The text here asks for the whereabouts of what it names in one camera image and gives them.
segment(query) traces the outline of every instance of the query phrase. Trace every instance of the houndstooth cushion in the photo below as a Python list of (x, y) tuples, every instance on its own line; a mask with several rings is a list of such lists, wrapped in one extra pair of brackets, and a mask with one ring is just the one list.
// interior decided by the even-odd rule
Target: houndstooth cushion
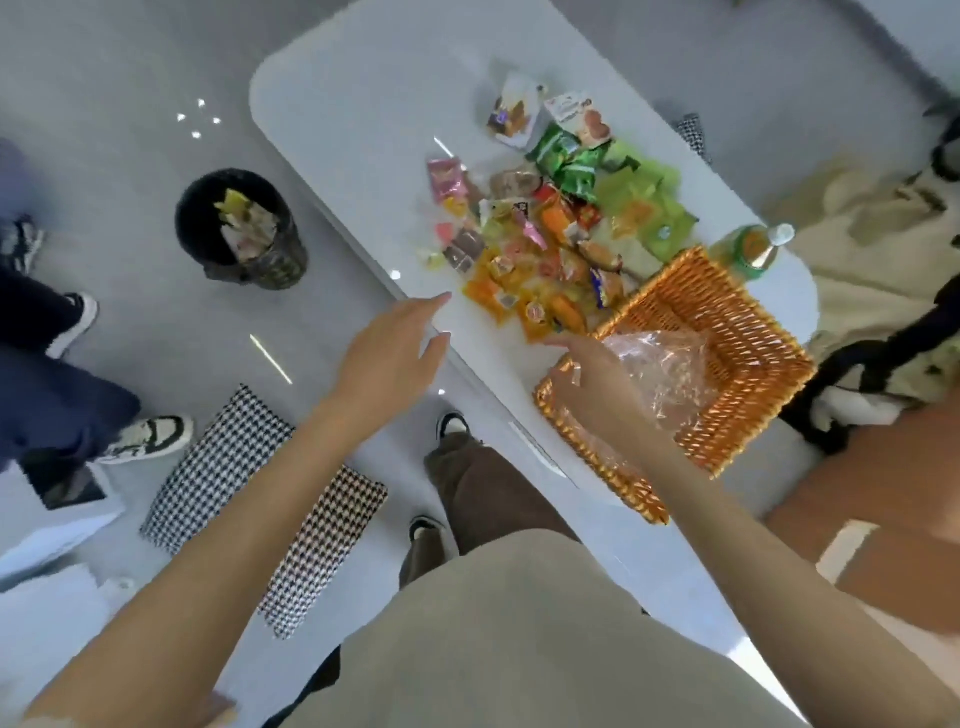
[(713, 164), (713, 160), (707, 153), (707, 140), (704, 136), (704, 125), (700, 120), (699, 113), (689, 113), (670, 126), (690, 145), (690, 149), (700, 155), (707, 164)]
[[(223, 509), (294, 429), (245, 385), (167, 478), (140, 534), (171, 554)], [(303, 624), (344, 563), (387, 489), (344, 466), (303, 522), (270, 581), (259, 612), (281, 639)]]

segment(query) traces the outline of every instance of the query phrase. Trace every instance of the green bottle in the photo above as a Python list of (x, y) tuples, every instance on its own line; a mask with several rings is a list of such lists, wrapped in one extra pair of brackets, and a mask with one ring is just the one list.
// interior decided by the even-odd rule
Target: green bottle
[(748, 225), (711, 246), (709, 255), (736, 278), (756, 280), (774, 264), (780, 247), (793, 240), (796, 234), (792, 225), (772, 228)]

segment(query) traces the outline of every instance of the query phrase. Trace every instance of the shoe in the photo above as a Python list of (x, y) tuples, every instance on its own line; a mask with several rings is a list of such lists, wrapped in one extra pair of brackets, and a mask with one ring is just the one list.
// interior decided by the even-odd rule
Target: shoe
[(447, 412), (440, 418), (440, 421), (437, 422), (438, 440), (442, 440), (447, 435), (456, 435), (460, 432), (465, 432), (469, 435), (470, 425), (467, 424), (467, 418), (459, 412)]
[(68, 293), (64, 298), (80, 309), (80, 320), (54, 339), (47, 347), (47, 356), (51, 359), (62, 358), (66, 350), (73, 346), (77, 339), (93, 326), (93, 322), (97, 320), (97, 313), (100, 311), (97, 302), (86, 293)]
[(47, 233), (34, 225), (29, 215), (4, 226), (0, 234), (0, 265), (22, 276), (29, 276), (46, 236)]
[(189, 417), (153, 417), (140, 420), (120, 432), (107, 451), (96, 459), (101, 465), (129, 463), (169, 455), (185, 448), (193, 439)]
[(412, 544), (421, 536), (425, 531), (434, 530), (441, 531), (444, 530), (444, 525), (432, 519), (429, 516), (417, 516), (412, 521), (410, 521), (410, 543)]

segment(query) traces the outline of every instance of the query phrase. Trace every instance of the forearm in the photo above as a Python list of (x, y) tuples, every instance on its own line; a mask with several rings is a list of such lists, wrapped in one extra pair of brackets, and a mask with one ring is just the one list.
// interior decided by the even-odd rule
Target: forearm
[(919, 658), (710, 482), (669, 438), (645, 431), (629, 453), (814, 726), (934, 728), (960, 715), (960, 701)]
[(303, 520), (362, 437), (337, 409), (322, 402), (28, 716), (70, 717), (84, 728), (182, 725), (213, 690)]

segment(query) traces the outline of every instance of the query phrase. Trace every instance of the left arm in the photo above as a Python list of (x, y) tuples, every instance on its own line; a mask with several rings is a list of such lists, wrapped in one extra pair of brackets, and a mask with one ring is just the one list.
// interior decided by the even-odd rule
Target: left arm
[(332, 394), (210, 524), (43, 691), (27, 717), (84, 728), (182, 725), (213, 690), (304, 519), (344, 459), (422, 394), (447, 301), (406, 301), (351, 344)]

